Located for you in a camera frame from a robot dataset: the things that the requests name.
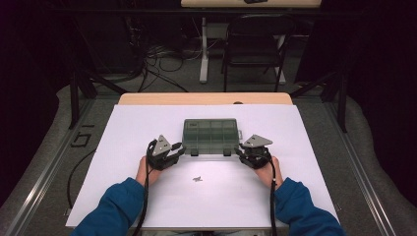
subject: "table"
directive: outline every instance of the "table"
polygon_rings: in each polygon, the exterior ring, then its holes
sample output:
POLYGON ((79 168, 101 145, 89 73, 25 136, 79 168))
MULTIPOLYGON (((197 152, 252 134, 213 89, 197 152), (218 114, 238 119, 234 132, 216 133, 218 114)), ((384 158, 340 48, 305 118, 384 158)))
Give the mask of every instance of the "table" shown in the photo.
POLYGON ((285 92, 167 92, 167 93, 125 93, 119 105, 217 105, 233 104, 287 104, 291 97, 285 92))
MULTIPOLYGON (((246 4, 243 0, 182 0, 184 8, 320 8, 322 0, 268 0, 267 2, 246 4)), ((208 80, 209 54, 208 54, 208 23, 206 18, 202 22, 202 67, 200 71, 200 83, 208 80)), ((284 74, 281 73, 279 82, 285 85, 284 74)))
MULTIPOLYGON (((66 225, 77 226, 110 185, 135 176, 138 155, 145 153, 148 142, 155 136, 163 134, 173 144, 181 140, 184 118, 230 117, 237 119, 243 140, 256 133, 272 139, 274 145, 269 150, 279 156, 284 178, 291 176, 302 181, 309 187, 315 205, 337 217, 301 116, 288 94, 126 93, 114 107, 66 225), (233 104, 236 101, 244 104, 233 104)), ((183 155, 149 189, 149 208, 143 228, 270 228, 268 192, 235 154, 230 157, 183 155), (192 179, 200 176, 203 181, 197 186, 192 179)), ((276 225, 285 226, 278 220, 276 225)))

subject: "clear plastic container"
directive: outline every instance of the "clear plastic container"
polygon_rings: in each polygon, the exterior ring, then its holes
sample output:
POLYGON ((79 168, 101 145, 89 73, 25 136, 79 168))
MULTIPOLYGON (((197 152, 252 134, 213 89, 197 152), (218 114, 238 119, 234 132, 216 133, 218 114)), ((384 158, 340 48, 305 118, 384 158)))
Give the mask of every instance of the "clear plastic container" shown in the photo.
POLYGON ((239 147, 236 119, 187 119, 183 146, 186 154, 223 154, 230 156, 239 147))

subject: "black chair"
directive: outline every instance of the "black chair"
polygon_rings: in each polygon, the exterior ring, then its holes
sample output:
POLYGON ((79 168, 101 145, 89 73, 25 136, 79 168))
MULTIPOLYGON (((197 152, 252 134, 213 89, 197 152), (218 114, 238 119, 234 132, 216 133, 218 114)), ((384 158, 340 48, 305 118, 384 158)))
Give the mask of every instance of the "black chair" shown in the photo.
POLYGON ((286 15, 244 15, 234 19, 227 28, 221 72, 227 88, 227 67, 279 67, 274 91, 278 91, 279 77, 289 35, 295 32, 295 21, 286 15), (277 36, 284 36, 278 45, 277 36))

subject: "wooden table edge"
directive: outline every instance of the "wooden table edge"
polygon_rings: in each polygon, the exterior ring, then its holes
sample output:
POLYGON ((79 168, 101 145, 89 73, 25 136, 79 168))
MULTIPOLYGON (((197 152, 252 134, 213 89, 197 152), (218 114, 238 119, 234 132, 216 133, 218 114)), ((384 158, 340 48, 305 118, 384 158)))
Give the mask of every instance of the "wooden table edge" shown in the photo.
POLYGON ((292 105, 286 92, 142 92, 124 93, 119 105, 219 105, 233 104, 292 105))

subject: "white paper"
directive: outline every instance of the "white paper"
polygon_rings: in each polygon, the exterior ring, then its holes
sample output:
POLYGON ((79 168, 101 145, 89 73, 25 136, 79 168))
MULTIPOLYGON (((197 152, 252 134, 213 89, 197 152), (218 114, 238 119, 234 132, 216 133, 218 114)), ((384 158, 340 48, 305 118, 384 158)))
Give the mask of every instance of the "white paper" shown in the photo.
MULTIPOLYGON (((235 118, 241 142, 254 134, 272 140, 269 152, 278 157, 282 176, 303 182, 315 206, 337 218, 296 106, 116 105, 66 225, 77 226, 108 187, 135 177, 150 141, 163 135, 181 142, 185 119, 214 118, 235 118)), ((269 228, 268 198, 269 189, 237 155, 183 155, 150 186, 143 227, 269 228)))

